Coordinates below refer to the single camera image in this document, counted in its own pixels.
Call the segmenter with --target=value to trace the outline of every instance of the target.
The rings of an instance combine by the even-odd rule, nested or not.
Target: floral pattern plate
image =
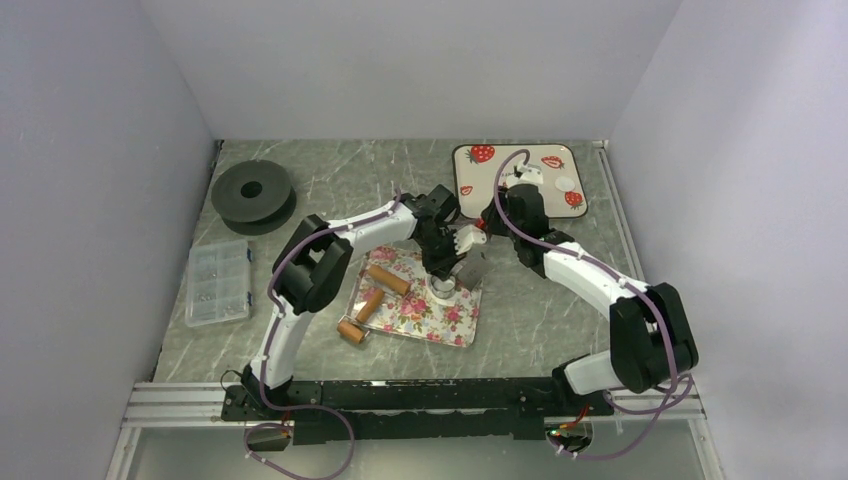
[[[384,289],[386,296],[383,304],[371,315],[365,328],[456,347],[471,345],[480,316],[480,288],[473,291],[460,290],[453,304],[437,303],[427,293],[427,273],[421,265],[419,252],[392,247],[372,250],[362,262],[362,270],[359,271],[347,308],[349,316],[355,316],[380,288],[371,277],[365,275],[365,270],[371,265],[379,265],[412,283],[412,289],[406,297]]]

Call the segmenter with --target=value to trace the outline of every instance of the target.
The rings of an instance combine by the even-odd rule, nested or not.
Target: white backdrop
[[[611,138],[730,479],[848,475],[848,6],[686,0]]]
[[[680,0],[142,0],[218,138],[609,138]]]
[[[212,137],[135,0],[0,6],[0,478],[106,475]]]

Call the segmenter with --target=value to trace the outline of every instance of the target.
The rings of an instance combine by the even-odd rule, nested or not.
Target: gray marble floor
[[[516,140],[291,140],[227,141],[212,182],[234,164],[264,158],[286,167],[298,195],[292,220],[275,232],[249,237],[254,252],[252,290],[256,304],[249,320],[198,328],[185,325],[185,280],[177,296],[154,381],[215,381],[228,368],[241,370],[260,347],[271,313],[264,289],[271,263],[300,219],[317,213],[345,218],[383,205],[392,185],[427,193],[442,183],[453,189],[451,152],[463,143],[522,143]],[[592,254],[632,275],[605,177],[590,142],[565,143],[574,152],[588,214],[556,220]],[[195,245],[240,238],[228,230],[207,199],[195,231]],[[415,248],[404,242],[404,247]],[[360,345],[335,331],[359,261],[351,264],[336,300],[316,315],[297,357],[299,379],[472,378],[549,375],[556,365],[607,348],[607,323],[586,302],[562,286],[522,267],[510,242],[495,238],[487,247],[495,268],[484,282],[480,320],[468,348],[404,337],[371,335]]]

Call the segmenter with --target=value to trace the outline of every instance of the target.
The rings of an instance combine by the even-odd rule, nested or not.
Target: black tape spool
[[[291,218],[296,205],[289,174],[268,160],[239,163],[212,186],[212,206],[224,225],[240,235],[273,232]]]

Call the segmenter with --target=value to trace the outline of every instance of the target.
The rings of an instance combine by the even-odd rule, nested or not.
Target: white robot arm
[[[634,288],[649,296],[664,310],[663,316],[674,337],[675,360],[681,370],[697,364],[697,350],[680,298],[673,287],[667,284],[650,286],[618,272],[614,272],[619,279],[615,281],[609,271],[599,268],[597,264],[600,262],[595,260],[593,264],[585,261],[582,257],[588,254],[573,238],[549,227],[536,185],[513,183],[504,187],[500,194],[508,218],[522,232],[548,244],[579,252],[578,256],[541,248],[515,237],[505,227],[492,205],[483,212],[479,222],[481,228],[489,235],[510,237],[521,263],[574,291],[610,321],[609,350],[558,367],[573,395],[582,396],[622,386],[639,393],[669,378],[665,351],[662,342],[658,342],[656,337],[656,319],[637,298]],[[412,197],[405,194],[397,204],[392,202],[375,211],[344,220],[323,222],[315,215],[307,217],[275,264],[279,278],[274,281],[273,293],[282,304],[285,315],[274,333],[272,327],[280,313],[275,308],[263,340],[263,350],[245,369],[245,373],[252,374],[248,383],[253,384],[254,388],[266,389],[269,397],[284,401],[285,390],[293,376],[295,356],[306,329],[315,313],[335,298],[352,259],[380,245],[413,238],[422,249],[427,272],[446,279],[452,267],[461,259],[461,252],[467,250],[467,246],[457,246],[455,231],[447,228],[447,217],[456,208],[456,197],[440,185],[427,196]],[[384,214],[383,218],[357,226],[364,219],[381,213]],[[282,269],[277,268],[283,258],[303,243],[304,239],[315,232],[336,228],[340,230],[309,243],[303,251],[296,252]],[[322,253],[323,257],[316,261],[310,252]],[[629,284],[630,288],[625,288],[625,284]],[[264,385],[260,381],[263,361],[266,362]]]
[[[344,220],[333,220],[329,222],[328,228],[334,228],[344,225],[352,225],[358,221],[379,215],[387,212],[389,215],[381,220],[368,223],[361,227],[351,228],[343,232],[339,232],[337,237],[349,243],[352,247],[350,260],[361,257],[366,252],[374,248],[400,240],[406,240],[412,236],[415,230],[417,220],[412,214],[412,210],[403,204],[399,204],[391,211],[390,209],[394,202],[389,202],[377,210],[357,215],[355,217]],[[283,296],[277,294],[277,299],[283,304],[284,310],[287,312],[281,320],[277,332],[271,340],[271,347],[268,353],[268,363],[265,373],[265,384],[273,390],[280,385],[285,384],[292,379],[294,374],[294,361],[297,356],[297,350],[303,341],[303,336],[306,334],[306,329],[309,328],[312,317],[316,312],[303,311],[294,313],[294,306]],[[271,322],[268,323],[268,329],[265,331],[265,338],[262,340],[262,345],[269,341],[271,327],[274,320],[279,315],[280,310],[276,305],[271,317]],[[254,375],[259,376],[262,363],[262,353],[260,356],[251,361],[250,366]]]

